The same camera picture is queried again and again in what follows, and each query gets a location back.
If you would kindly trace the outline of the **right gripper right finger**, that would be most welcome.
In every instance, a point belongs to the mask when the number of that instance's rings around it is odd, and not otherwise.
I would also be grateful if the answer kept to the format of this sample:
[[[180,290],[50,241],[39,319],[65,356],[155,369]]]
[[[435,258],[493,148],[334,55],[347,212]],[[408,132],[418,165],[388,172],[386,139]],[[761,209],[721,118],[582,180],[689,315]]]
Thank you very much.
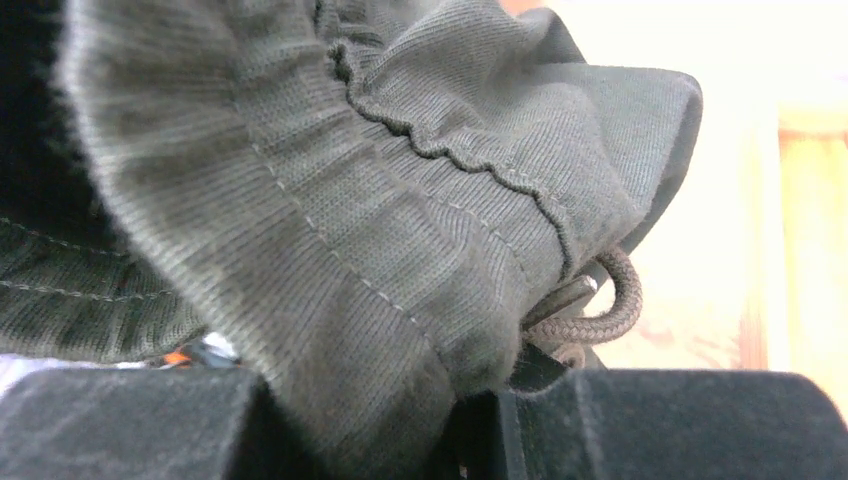
[[[807,378],[573,369],[528,348],[457,411],[472,479],[844,480],[847,429]]]

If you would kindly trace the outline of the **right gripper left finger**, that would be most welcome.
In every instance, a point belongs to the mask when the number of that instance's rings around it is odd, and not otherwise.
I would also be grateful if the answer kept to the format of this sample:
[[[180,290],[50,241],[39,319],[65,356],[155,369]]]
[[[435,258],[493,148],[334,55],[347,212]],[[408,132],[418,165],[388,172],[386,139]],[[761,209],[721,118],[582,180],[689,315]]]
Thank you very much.
[[[308,479],[264,381],[243,369],[45,370],[1,402],[5,479]]]

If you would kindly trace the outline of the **olive green shorts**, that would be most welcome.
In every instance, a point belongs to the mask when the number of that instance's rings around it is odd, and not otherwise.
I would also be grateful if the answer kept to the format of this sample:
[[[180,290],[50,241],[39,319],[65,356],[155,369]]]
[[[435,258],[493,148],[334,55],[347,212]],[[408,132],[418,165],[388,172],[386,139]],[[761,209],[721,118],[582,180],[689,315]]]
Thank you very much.
[[[417,472],[686,174],[692,77],[496,1],[5,1],[1,348],[214,331],[344,479]]]

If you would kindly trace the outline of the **orange camouflage shorts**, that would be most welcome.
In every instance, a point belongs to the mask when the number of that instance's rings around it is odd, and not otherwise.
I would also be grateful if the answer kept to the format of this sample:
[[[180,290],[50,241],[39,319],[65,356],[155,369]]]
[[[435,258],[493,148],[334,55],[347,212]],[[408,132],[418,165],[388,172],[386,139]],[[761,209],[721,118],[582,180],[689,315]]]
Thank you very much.
[[[221,334],[211,332],[177,350],[147,363],[152,368],[232,368],[241,365],[241,356]]]

